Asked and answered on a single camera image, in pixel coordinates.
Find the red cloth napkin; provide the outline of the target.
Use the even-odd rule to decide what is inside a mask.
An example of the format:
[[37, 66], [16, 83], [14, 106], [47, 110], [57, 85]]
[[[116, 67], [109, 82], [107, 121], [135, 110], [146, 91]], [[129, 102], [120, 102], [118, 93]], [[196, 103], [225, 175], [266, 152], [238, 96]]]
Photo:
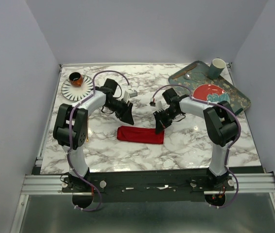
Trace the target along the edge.
[[120, 126], [117, 129], [117, 139], [125, 142], [162, 145], [164, 131], [156, 133], [155, 128]]

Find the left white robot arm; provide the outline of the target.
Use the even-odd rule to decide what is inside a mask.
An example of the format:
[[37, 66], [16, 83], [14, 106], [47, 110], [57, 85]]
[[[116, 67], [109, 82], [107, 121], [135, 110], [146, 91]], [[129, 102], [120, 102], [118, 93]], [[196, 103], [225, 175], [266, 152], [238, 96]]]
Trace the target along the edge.
[[76, 103], [61, 104], [53, 130], [53, 137], [66, 153], [69, 163], [69, 177], [65, 183], [70, 188], [76, 188], [80, 192], [86, 191], [90, 186], [87, 177], [89, 167], [85, 162], [83, 145], [88, 139], [88, 118], [100, 108], [107, 108], [121, 122], [134, 125], [132, 116], [133, 104], [131, 97], [138, 94], [128, 88], [119, 100], [114, 96], [119, 84], [113, 79], [107, 79], [103, 86], [93, 87], [89, 95]]

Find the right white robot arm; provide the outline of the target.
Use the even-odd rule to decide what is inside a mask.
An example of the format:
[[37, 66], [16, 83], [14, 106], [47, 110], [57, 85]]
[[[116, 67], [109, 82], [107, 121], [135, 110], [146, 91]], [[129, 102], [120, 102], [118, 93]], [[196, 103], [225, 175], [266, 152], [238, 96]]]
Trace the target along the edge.
[[241, 125], [229, 102], [218, 103], [196, 99], [188, 94], [178, 95], [173, 88], [162, 93], [168, 108], [163, 109], [161, 101], [152, 96], [150, 105], [156, 108], [155, 133], [159, 134], [171, 126], [178, 115], [191, 114], [202, 118], [207, 135], [212, 141], [211, 162], [206, 172], [206, 186], [217, 190], [228, 177], [228, 157], [230, 148], [241, 135]]

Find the silver spoon on tray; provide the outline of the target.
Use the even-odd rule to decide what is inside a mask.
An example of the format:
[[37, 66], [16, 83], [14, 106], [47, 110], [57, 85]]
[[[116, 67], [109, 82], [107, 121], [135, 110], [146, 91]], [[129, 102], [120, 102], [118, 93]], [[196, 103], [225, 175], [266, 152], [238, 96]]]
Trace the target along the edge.
[[185, 80], [191, 80], [191, 76], [188, 73], [182, 75], [181, 78], [183, 78]]

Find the striped white saucer plate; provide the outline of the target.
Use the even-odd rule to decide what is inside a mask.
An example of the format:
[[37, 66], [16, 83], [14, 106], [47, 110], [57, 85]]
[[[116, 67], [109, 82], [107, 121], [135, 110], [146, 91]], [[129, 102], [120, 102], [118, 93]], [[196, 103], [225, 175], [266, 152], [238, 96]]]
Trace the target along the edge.
[[62, 95], [70, 101], [80, 101], [85, 98], [93, 89], [92, 79], [87, 75], [82, 75], [83, 83], [80, 87], [72, 86], [67, 78], [61, 87]]

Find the red blue patterned plate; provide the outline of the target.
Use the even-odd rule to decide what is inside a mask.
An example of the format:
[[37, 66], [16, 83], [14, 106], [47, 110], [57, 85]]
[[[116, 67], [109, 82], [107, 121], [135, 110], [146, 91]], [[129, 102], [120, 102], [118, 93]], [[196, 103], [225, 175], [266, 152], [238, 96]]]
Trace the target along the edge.
[[214, 103], [221, 101], [230, 102], [230, 97], [226, 91], [213, 84], [203, 84], [197, 87], [193, 92], [193, 97], [195, 99]]

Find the green floral tray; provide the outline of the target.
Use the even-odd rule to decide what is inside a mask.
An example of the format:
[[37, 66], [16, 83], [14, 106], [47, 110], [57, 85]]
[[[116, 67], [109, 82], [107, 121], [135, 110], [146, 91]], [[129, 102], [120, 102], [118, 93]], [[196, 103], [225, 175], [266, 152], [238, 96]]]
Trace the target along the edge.
[[[193, 70], [189, 71], [188, 74], [191, 76], [191, 80], [185, 80], [181, 77], [177, 79], [172, 79], [173, 75], [178, 74], [185, 70], [185, 68], [188, 68], [189, 66], [197, 64], [197, 67]], [[168, 81], [170, 84], [178, 84], [186, 86], [190, 91], [176, 87], [175, 89], [177, 92], [180, 93], [180, 95], [183, 94], [190, 94], [193, 96], [194, 90], [203, 85], [203, 84], [213, 84], [216, 86], [219, 86], [223, 90], [226, 91], [226, 93], [230, 97], [230, 106], [232, 107], [233, 111], [236, 114], [242, 113], [242, 111], [247, 110], [250, 105], [251, 101], [248, 97], [246, 97], [241, 91], [239, 91], [232, 83], [232, 79], [230, 77], [229, 69], [226, 67], [221, 72], [219, 78], [212, 80], [207, 76], [209, 65], [202, 62], [202, 61], [195, 61], [186, 67], [182, 68], [178, 72], [174, 73], [168, 78]]]

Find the brown black teacup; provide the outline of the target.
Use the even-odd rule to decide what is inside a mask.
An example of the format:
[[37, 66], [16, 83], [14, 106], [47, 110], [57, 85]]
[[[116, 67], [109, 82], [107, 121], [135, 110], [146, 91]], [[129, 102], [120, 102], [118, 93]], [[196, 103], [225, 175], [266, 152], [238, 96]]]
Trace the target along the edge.
[[83, 75], [79, 72], [73, 72], [69, 75], [69, 82], [74, 87], [81, 87], [83, 84]]

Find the dark green white cup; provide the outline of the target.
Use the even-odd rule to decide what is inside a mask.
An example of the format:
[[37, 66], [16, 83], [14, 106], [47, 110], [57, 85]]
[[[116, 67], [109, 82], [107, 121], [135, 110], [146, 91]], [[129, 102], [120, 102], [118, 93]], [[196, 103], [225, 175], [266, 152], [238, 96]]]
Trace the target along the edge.
[[226, 62], [224, 60], [221, 58], [213, 59], [208, 70], [208, 77], [212, 80], [219, 78], [225, 67]]

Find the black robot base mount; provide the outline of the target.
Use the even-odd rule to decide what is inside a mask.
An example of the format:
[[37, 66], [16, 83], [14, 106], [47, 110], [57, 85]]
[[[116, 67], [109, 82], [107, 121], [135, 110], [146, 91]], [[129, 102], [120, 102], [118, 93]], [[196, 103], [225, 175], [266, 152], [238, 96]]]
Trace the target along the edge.
[[94, 203], [207, 201], [223, 206], [233, 191], [228, 172], [215, 177], [207, 168], [125, 172], [88, 172], [81, 180], [67, 174], [62, 192], [72, 193], [74, 205], [87, 209]]

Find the aluminium rail frame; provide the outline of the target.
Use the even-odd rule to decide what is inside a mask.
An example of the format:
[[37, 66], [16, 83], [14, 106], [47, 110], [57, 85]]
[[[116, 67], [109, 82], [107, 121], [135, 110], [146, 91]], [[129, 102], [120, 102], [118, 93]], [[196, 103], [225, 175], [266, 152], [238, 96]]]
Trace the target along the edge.
[[275, 176], [261, 166], [232, 167], [223, 206], [207, 201], [94, 203], [83, 209], [62, 192], [67, 174], [24, 178], [12, 231], [275, 233]]

